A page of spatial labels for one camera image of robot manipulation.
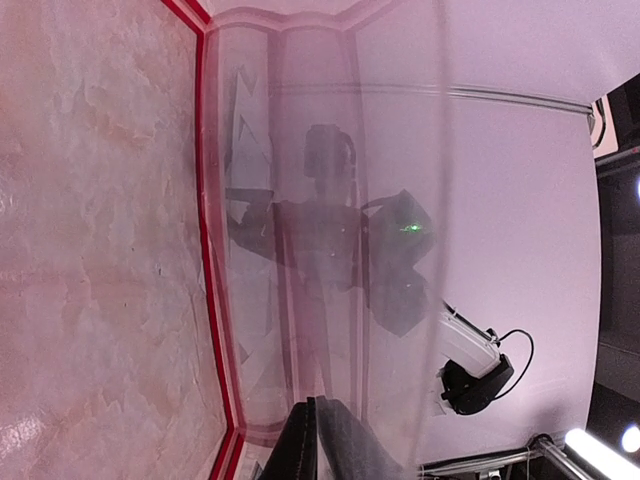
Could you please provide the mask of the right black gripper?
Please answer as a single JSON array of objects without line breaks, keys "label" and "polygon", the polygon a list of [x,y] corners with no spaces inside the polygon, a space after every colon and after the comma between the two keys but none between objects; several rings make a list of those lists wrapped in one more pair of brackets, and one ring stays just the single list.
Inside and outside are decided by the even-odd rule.
[{"label": "right black gripper", "polygon": [[273,191],[257,188],[229,188],[227,199],[246,205],[239,221],[227,217],[229,236],[239,247],[340,292],[362,285],[360,209],[326,203],[316,193],[302,202],[277,201]]}]

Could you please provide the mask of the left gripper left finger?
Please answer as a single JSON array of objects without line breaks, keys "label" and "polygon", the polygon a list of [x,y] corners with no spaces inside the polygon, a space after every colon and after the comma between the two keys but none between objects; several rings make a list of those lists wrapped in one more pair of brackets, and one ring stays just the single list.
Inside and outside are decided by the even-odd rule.
[{"label": "left gripper left finger", "polygon": [[318,471],[316,400],[296,403],[281,431],[260,480],[315,480]]}]

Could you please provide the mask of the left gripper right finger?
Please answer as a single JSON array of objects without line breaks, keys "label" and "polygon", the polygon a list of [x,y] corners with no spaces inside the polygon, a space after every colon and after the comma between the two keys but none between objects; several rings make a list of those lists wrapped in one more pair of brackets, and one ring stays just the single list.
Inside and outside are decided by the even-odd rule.
[{"label": "left gripper right finger", "polygon": [[405,470],[337,399],[315,399],[319,439],[334,479],[404,479]]}]

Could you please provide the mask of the clear acrylic sheet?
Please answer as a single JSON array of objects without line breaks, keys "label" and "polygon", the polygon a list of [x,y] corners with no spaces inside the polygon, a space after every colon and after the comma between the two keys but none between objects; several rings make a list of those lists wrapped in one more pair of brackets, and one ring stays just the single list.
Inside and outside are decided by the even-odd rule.
[{"label": "clear acrylic sheet", "polygon": [[223,1],[202,209],[228,474],[413,479],[448,223],[441,1]]}]

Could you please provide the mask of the wooden red photo frame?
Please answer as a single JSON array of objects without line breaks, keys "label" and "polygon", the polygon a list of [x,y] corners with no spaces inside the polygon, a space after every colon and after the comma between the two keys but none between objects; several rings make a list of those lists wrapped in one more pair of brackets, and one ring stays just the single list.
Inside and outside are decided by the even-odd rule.
[{"label": "wooden red photo frame", "polygon": [[233,187],[265,188],[273,158],[269,63],[275,34],[254,11],[215,12],[200,1],[169,10],[196,36],[196,191],[204,284],[225,427],[211,475],[252,479],[287,415],[277,267],[243,250]]}]

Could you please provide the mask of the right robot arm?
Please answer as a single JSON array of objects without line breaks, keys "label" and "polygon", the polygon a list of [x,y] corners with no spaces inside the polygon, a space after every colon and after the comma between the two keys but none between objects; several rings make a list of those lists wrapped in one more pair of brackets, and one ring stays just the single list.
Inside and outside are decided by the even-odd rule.
[{"label": "right robot arm", "polygon": [[[416,265],[435,245],[430,216],[406,190],[361,207],[320,198],[277,202],[267,189],[229,188],[242,202],[241,220],[227,219],[237,246],[293,270],[294,310],[307,322],[326,322],[332,293],[359,289],[365,307],[385,331],[403,337],[427,316],[428,281]],[[448,303],[440,310],[441,400],[470,416],[500,396],[514,369],[500,340],[482,331]]]}]

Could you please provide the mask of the right aluminium post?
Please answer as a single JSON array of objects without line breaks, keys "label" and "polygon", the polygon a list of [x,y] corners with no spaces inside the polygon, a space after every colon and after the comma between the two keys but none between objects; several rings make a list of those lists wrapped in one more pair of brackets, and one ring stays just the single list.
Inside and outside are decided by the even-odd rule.
[{"label": "right aluminium post", "polygon": [[499,103],[530,106],[581,115],[588,115],[592,112],[592,107],[590,105],[584,105],[569,100],[557,99],[541,95],[461,86],[451,87],[449,89],[449,93],[455,98],[494,101]]}]

